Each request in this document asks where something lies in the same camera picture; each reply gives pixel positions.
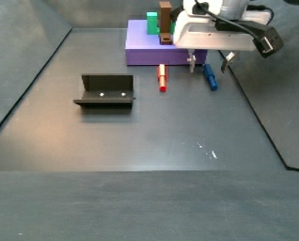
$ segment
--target gray enclosure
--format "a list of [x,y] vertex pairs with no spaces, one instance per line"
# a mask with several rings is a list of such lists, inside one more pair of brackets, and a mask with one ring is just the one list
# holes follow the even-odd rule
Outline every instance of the gray enclosure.
[[70,26],[38,0],[0,0],[0,122]]
[[[0,240],[299,241],[299,7],[254,1],[285,48],[241,55],[244,92],[214,52],[220,89],[173,66],[161,94],[122,50],[158,1],[45,2],[0,0]],[[134,75],[130,113],[73,104],[83,72]]]

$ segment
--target purple platform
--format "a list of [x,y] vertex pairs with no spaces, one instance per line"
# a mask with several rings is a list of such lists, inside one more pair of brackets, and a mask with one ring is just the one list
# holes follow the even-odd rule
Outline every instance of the purple platform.
[[[126,65],[188,65],[185,49],[174,45],[160,45],[157,35],[146,35],[145,20],[129,20],[125,38]],[[204,64],[205,50],[196,50],[196,63]]]

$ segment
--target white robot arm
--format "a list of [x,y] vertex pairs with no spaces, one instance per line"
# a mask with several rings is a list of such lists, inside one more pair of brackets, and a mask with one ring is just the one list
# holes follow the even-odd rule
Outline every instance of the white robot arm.
[[194,49],[252,51],[257,48],[260,55],[268,57],[282,47],[276,30],[266,26],[269,12],[250,10],[248,3],[249,0],[182,0],[173,43],[177,48],[188,49],[190,72]]

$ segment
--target black cable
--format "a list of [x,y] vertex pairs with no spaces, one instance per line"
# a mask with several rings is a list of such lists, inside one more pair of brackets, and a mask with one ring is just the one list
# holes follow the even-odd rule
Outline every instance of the black cable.
[[250,35],[253,37],[254,40],[258,39],[258,37],[254,35],[254,33],[252,31],[249,31],[245,27],[242,27],[241,25],[233,23],[232,21],[229,21],[228,19],[224,19],[222,17],[216,16],[210,11],[208,11],[206,9],[202,8],[201,4],[197,2],[197,0],[194,0],[194,3],[197,5],[197,7],[202,10],[202,12],[205,12],[210,17],[213,17],[214,19],[217,19],[218,21],[225,22],[226,24],[230,24],[233,26],[236,26],[237,28],[240,28],[248,35]]
[[270,21],[272,21],[272,19],[273,19],[273,17],[274,17],[274,12],[273,12],[273,10],[272,10],[270,8],[268,8],[268,7],[265,7],[265,10],[269,11],[269,19],[268,19],[268,21],[266,21],[266,24],[269,24]]
[[288,4],[299,5],[299,0],[284,0]]

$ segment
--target gray floor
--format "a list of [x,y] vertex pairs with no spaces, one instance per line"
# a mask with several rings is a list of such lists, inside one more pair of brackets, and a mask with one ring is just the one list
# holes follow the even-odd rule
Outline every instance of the gray floor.
[[0,240],[299,241],[299,173],[0,172]]
[[[125,67],[125,29],[75,29],[0,129],[0,170],[280,170],[280,159],[217,53],[212,92],[200,67]],[[130,113],[82,111],[82,73],[130,73]]]

